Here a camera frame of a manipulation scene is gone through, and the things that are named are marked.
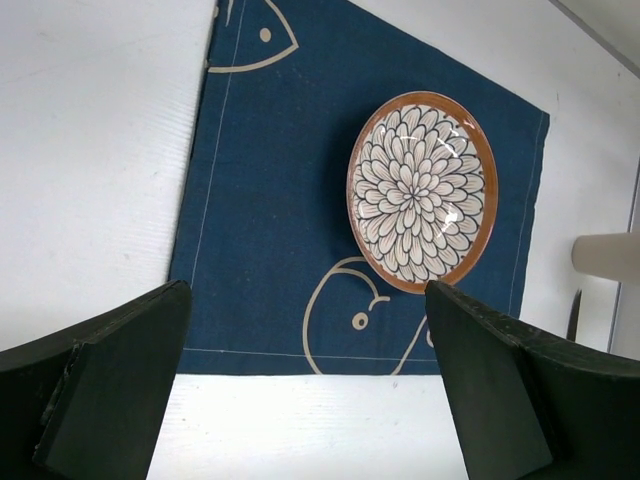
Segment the blue fish placemat cloth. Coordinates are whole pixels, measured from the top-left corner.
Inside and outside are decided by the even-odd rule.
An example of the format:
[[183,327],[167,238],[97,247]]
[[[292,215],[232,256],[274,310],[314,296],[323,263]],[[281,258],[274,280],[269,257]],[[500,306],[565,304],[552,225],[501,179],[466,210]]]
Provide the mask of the blue fish placemat cloth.
[[193,291],[182,373],[438,372],[423,294],[371,268],[347,207],[358,135],[414,91],[487,137],[496,219],[460,284],[519,315],[549,115],[351,2],[223,1],[170,266]]

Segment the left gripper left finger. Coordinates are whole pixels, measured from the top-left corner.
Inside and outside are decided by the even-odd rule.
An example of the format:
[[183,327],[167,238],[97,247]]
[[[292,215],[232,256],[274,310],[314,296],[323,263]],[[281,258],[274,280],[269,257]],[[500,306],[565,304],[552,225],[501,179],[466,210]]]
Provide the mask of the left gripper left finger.
[[171,281],[2,351],[2,478],[146,478],[191,305]]

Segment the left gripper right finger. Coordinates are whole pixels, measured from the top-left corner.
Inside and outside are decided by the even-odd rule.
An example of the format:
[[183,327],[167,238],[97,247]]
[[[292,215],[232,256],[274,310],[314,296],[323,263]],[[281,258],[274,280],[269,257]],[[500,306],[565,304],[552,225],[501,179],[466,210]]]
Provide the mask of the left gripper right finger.
[[471,479],[636,479],[639,363],[433,281],[426,314]]

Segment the brown rimmed floral plate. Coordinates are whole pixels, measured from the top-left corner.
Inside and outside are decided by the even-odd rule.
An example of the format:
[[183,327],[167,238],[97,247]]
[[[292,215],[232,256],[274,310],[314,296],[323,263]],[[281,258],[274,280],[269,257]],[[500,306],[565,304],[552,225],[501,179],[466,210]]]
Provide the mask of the brown rimmed floral plate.
[[454,284],[484,253],[497,217],[494,154],[478,121],[435,92],[392,98],[368,119],[346,180],[351,230],[387,283],[419,294]]

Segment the beige paper cup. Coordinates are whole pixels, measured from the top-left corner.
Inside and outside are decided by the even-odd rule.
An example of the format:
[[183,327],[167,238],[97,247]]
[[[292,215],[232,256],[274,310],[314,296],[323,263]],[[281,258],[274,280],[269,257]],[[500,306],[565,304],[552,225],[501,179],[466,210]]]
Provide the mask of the beige paper cup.
[[639,234],[637,232],[582,235],[573,244],[571,260],[586,275],[639,284]]

